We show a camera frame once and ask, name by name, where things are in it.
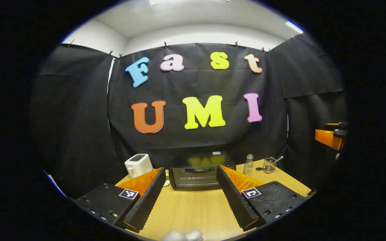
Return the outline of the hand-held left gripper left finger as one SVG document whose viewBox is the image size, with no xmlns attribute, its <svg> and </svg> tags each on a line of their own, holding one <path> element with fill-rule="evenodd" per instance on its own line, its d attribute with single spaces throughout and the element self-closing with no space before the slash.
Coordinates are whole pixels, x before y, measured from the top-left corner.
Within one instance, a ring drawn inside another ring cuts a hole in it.
<svg viewBox="0 0 386 241">
<path fill-rule="evenodd" d="M 139 232 L 144 229 L 165 181 L 165 168 L 161 167 L 119 185 L 103 183 L 74 203 L 107 223 Z"/>
</svg>

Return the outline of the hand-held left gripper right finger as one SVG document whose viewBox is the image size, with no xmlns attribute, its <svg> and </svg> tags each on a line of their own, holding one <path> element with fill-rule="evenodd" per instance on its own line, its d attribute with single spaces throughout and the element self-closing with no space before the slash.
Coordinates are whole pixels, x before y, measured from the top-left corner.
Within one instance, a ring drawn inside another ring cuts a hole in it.
<svg viewBox="0 0 386 241">
<path fill-rule="evenodd" d="M 216 168 L 216 179 L 244 231 L 274 223 L 310 199 L 276 180 L 262 183 L 225 166 Z"/>
</svg>

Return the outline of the black electric oven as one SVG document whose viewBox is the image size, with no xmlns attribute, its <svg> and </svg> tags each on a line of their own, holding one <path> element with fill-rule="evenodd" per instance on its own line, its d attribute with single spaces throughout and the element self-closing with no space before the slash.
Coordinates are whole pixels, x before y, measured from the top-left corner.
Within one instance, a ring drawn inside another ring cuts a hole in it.
<svg viewBox="0 0 386 241">
<path fill-rule="evenodd" d="M 218 188 L 218 166 L 236 170 L 226 151 L 188 153 L 175 157 L 169 165 L 169 180 L 173 189 Z"/>
</svg>

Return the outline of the white toaster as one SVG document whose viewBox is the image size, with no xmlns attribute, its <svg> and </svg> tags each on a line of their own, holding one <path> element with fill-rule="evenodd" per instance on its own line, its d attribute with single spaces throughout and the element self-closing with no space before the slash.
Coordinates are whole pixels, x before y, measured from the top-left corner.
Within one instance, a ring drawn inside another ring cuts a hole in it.
<svg viewBox="0 0 386 241">
<path fill-rule="evenodd" d="M 153 170 L 148 154 L 136 154 L 125 161 L 128 174 L 131 179 L 139 177 Z"/>
</svg>

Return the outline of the clear drink bottle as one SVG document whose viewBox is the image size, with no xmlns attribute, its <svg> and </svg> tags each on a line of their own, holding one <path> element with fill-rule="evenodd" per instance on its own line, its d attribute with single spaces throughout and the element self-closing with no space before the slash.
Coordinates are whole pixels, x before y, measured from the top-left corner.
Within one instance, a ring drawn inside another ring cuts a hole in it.
<svg viewBox="0 0 386 241">
<path fill-rule="evenodd" d="M 243 174 L 245 174 L 246 176 L 251 176 L 252 170 L 253 170 L 253 154 L 248 154 L 243 167 Z"/>
</svg>

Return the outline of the ceiling light panel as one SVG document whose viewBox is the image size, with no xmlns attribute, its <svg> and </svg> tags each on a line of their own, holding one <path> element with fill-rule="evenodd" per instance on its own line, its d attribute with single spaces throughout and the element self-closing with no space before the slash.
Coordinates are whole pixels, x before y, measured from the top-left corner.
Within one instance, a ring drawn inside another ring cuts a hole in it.
<svg viewBox="0 0 386 241">
<path fill-rule="evenodd" d="M 299 34 L 302 34 L 304 32 L 300 27 L 298 27 L 297 25 L 295 25 L 294 23 L 292 23 L 289 20 L 285 23 L 285 25 L 287 25 L 288 27 L 290 27 L 294 31 L 298 32 Z"/>
</svg>

